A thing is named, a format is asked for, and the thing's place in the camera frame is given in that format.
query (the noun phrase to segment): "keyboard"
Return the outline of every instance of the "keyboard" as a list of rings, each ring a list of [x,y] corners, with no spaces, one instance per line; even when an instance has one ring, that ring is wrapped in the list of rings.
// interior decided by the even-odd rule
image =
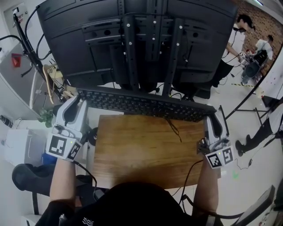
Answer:
[[[83,100],[88,100],[89,107],[126,114],[198,122],[216,112],[205,104],[129,90],[95,87],[77,91]]]

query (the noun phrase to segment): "wooden tabletop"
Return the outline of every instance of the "wooden tabletop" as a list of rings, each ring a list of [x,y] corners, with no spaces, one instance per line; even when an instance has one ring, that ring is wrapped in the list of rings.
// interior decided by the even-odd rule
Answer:
[[[129,181],[150,182],[164,189],[182,187],[190,167],[202,159],[196,142],[203,123],[172,120],[182,142],[163,118],[138,115],[100,116],[92,174],[98,187]],[[187,185],[197,184],[202,164]]]

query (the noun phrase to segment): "person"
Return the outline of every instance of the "person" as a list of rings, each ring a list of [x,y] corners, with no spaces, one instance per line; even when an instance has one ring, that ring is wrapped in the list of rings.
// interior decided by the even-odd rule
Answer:
[[[259,53],[262,53],[264,54],[264,56],[266,57],[258,57],[257,59],[261,59],[260,61],[258,61],[257,63],[256,62],[253,62],[251,64],[249,64],[247,67],[249,67],[248,69],[248,73],[243,73],[242,74],[242,81],[241,81],[241,84],[244,86],[246,84],[248,84],[248,81],[253,78],[254,76],[256,76],[259,68],[258,68],[258,63],[260,63],[260,66],[263,67],[266,63],[265,59],[270,59],[272,60],[272,57],[273,57],[273,49],[271,47],[270,44],[272,44],[273,42],[273,37],[271,35],[268,35],[268,38],[267,38],[267,41],[265,40],[258,40],[258,42],[256,43],[256,52],[254,53],[254,57],[256,58],[256,55],[259,56],[258,54]]]
[[[241,144],[239,140],[236,141],[235,147],[241,157],[245,152],[256,148],[263,140],[268,138],[271,134],[283,130],[283,123],[280,124],[283,116],[283,104],[280,104],[274,112],[272,112],[267,120],[262,124],[253,138],[250,135],[246,136],[246,145]]]
[[[265,50],[267,52],[267,56],[270,60],[273,58],[273,48],[271,47],[273,43],[273,37],[272,35],[267,36],[267,40],[258,40],[256,43],[256,52],[255,55],[258,54],[260,51]]]
[[[252,19],[246,15],[239,15],[237,22],[234,24],[228,44],[223,53],[222,59],[216,69],[215,76],[212,79],[212,85],[218,87],[219,81],[225,78],[235,66],[240,64],[241,57],[239,53],[242,51],[245,41],[245,32],[254,29]]]
[[[195,192],[194,203],[207,211],[218,207],[218,174],[211,169],[206,157]],[[222,226],[219,218],[193,208],[192,216],[185,214],[174,198],[161,187],[141,182],[117,185],[97,202],[75,208],[75,164],[58,159],[50,190],[50,203],[36,226],[93,226],[114,224],[147,224],[157,222],[186,223],[186,225]]]

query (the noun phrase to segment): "black shoe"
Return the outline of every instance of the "black shoe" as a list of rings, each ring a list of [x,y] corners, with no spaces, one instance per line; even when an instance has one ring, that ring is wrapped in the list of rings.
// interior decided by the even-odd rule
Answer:
[[[240,141],[238,141],[238,140],[236,141],[235,147],[236,147],[236,149],[237,149],[237,151],[238,151],[239,156],[242,157],[243,154],[244,154],[244,152],[243,152],[243,150],[242,150],[243,145],[240,143]]]
[[[250,135],[246,136],[246,141],[247,141],[247,143],[249,143],[251,141],[251,136]]]

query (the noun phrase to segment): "monitor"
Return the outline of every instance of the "monitor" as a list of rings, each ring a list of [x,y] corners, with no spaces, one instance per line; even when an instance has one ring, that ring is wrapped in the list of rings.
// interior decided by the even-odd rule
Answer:
[[[37,11],[67,83],[151,92],[210,81],[237,7],[229,0],[47,0]]]

